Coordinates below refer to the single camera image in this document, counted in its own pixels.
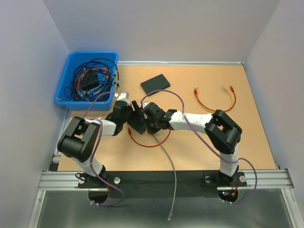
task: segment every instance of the bolt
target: bolt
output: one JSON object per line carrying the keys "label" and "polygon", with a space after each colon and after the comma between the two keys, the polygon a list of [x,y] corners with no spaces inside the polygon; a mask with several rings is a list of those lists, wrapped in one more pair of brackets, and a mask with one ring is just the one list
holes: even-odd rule
{"label": "bolt", "polygon": [[205,182],[206,182],[207,184],[209,184],[209,183],[211,182],[210,176],[206,176],[206,177],[205,177]]}
{"label": "bolt", "polygon": [[119,184],[120,183],[120,178],[119,177],[115,177],[114,178],[114,183],[115,184]]}
{"label": "bolt", "polygon": [[245,177],[245,176],[240,176],[240,177],[239,177],[239,180],[240,180],[242,183],[245,183],[245,182],[246,182],[246,177]]}

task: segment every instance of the table surface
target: table surface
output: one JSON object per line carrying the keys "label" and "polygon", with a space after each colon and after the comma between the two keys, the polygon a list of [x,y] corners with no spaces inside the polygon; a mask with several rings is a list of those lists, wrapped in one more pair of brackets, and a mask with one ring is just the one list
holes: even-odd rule
{"label": "table surface", "polygon": [[[185,112],[207,114],[194,97],[193,89],[199,87],[199,96],[203,103],[213,109],[225,110],[231,100],[222,86],[232,85],[237,102],[227,114],[243,129],[239,146],[239,157],[250,160],[256,169],[276,169],[267,138],[253,99],[247,77],[242,66],[119,66],[120,88],[118,93],[128,91],[130,101],[140,101],[145,93],[140,83],[164,74],[170,82],[168,88],[179,94],[185,102]],[[155,102],[164,111],[181,110],[177,97],[166,92],[154,94],[146,101]],[[105,118],[111,111],[90,111],[86,118]],[[74,116],[83,116],[83,111],[73,111]],[[101,139],[96,158],[109,171],[162,171],[172,170],[163,150],[158,146],[145,148],[135,144],[127,131],[127,124],[115,137]],[[155,134],[163,140],[168,131]],[[201,134],[207,142],[208,136]],[[143,135],[132,130],[132,136],[145,145],[156,144],[151,135]],[[192,131],[172,131],[163,144],[170,154],[177,170],[218,170],[219,158],[216,157]],[[250,169],[242,161],[240,169]],[[66,156],[61,156],[58,171],[79,171],[79,166]]]}

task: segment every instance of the blue plastic container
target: blue plastic container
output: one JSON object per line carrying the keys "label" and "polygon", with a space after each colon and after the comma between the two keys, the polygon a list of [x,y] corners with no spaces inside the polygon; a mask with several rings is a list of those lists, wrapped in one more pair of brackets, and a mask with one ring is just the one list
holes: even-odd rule
{"label": "blue plastic container", "polygon": [[[66,89],[70,98],[68,98],[64,93],[64,88],[69,87],[70,83],[73,80],[74,71],[77,66],[82,63],[89,62],[95,58],[106,58],[112,60],[117,64],[118,62],[118,54],[114,51],[74,51],[69,54],[66,65],[63,69],[62,76],[55,94],[55,102],[58,105],[64,105],[71,110],[87,110],[88,107],[92,104],[92,102],[87,101],[71,101],[71,90]],[[100,60],[100,62],[104,62],[112,69],[112,76],[116,71],[115,65],[107,60]],[[114,85],[111,87],[111,92],[114,91]],[[95,102],[91,110],[98,111],[108,111],[112,106],[113,95],[110,94],[109,99],[107,101]]]}

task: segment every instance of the gray cable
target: gray cable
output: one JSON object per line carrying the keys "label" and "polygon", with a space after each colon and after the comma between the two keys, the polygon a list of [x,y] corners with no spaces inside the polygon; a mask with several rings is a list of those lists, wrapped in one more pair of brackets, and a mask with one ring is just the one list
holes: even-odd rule
{"label": "gray cable", "polygon": [[161,142],[154,136],[154,134],[152,134],[153,138],[156,140],[156,142],[161,146],[161,148],[163,149],[163,151],[166,153],[167,157],[169,158],[169,161],[171,163],[173,172],[174,172],[174,179],[175,179],[175,186],[174,186],[174,194],[173,194],[173,200],[172,200],[172,206],[171,206],[171,210],[169,212],[169,216],[168,216],[168,221],[171,221],[171,217],[173,215],[173,207],[174,207],[174,202],[175,202],[175,194],[176,194],[176,186],[177,186],[177,178],[176,178],[176,170],[173,164],[173,161],[170,157],[170,155],[168,154],[168,152],[166,151],[166,149],[164,148],[164,146],[161,144]]}

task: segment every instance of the black rectangular device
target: black rectangular device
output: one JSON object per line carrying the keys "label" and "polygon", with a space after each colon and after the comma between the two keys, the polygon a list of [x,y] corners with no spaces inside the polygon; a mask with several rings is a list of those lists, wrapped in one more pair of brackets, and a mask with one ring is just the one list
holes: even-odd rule
{"label": "black rectangular device", "polygon": [[168,88],[169,86],[170,83],[163,74],[150,78],[149,80],[141,83],[141,87],[146,92],[146,94],[154,90]]}

